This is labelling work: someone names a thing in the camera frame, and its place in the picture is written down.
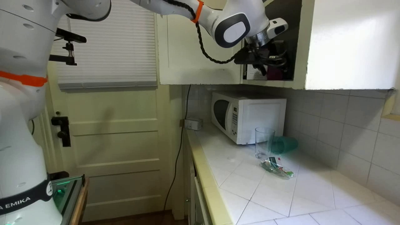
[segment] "floor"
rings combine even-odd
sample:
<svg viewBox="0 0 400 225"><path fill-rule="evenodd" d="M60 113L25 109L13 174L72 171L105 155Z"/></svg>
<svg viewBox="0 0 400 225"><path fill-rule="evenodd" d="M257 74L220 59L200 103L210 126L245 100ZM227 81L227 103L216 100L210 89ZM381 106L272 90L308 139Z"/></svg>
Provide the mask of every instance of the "floor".
<svg viewBox="0 0 400 225"><path fill-rule="evenodd" d="M128 218L82 223L81 225L187 225L186 220L173 220L171 211L160 211Z"/></svg>

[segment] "door handle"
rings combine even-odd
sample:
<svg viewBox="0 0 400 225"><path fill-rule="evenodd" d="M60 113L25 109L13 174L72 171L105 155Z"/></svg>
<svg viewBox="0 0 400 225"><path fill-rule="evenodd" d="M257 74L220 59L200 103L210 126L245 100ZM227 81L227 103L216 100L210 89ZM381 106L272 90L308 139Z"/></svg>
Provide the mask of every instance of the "door handle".
<svg viewBox="0 0 400 225"><path fill-rule="evenodd" d="M61 139L62 146L71 146L71 135L70 135L70 121L67 116L52 116L51 125L60 126L60 131L57 133L57 138Z"/></svg>

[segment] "white door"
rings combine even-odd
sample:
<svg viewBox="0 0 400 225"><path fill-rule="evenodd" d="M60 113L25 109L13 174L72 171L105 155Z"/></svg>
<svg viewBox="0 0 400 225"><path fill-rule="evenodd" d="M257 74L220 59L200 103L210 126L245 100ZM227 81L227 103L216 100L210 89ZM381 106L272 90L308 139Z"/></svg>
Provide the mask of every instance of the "white door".
<svg viewBox="0 0 400 225"><path fill-rule="evenodd" d="M83 220L161 210L170 181L168 88L63 93L51 66L48 79L48 114L67 116L71 135L63 148L52 129L56 168L90 178Z"/></svg>

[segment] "white robot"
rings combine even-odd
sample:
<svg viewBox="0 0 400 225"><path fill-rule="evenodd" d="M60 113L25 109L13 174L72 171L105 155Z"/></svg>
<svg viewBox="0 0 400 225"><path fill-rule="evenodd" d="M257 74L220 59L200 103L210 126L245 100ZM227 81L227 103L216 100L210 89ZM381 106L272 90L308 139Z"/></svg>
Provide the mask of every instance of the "white robot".
<svg viewBox="0 0 400 225"><path fill-rule="evenodd" d="M230 0L222 10L197 0L131 1L161 15L191 19L223 48L245 39L251 46L245 55L287 29L282 19L266 18L261 0ZM0 1L0 225L61 224L50 200L42 151L27 121L43 109L46 65L60 18L100 21L110 10L110 0Z"/></svg>

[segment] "orange stripe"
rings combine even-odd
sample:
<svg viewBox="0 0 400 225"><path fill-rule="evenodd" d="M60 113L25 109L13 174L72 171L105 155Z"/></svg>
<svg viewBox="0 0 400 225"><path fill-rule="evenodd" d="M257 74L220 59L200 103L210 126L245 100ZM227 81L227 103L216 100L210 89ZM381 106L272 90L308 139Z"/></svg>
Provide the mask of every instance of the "orange stripe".
<svg viewBox="0 0 400 225"><path fill-rule="evenodd" d="M0 78L20 81L22 85L36 86L36 88L43 86L47 83L46 78L37 78L37 76L31 76L25 74L16 75L16 74L1 71L1 70L0 70Z"/></svg>
<svg viewBox="0 0 400 225"><path fill-rule="evenodd" d="M191 20L192 23L196 24L198 21L201 11L202 11L202 6L203 6L203 3L201 0L198 0L198 6L197 6L197 10L196 10L196 18Z"/></svg>

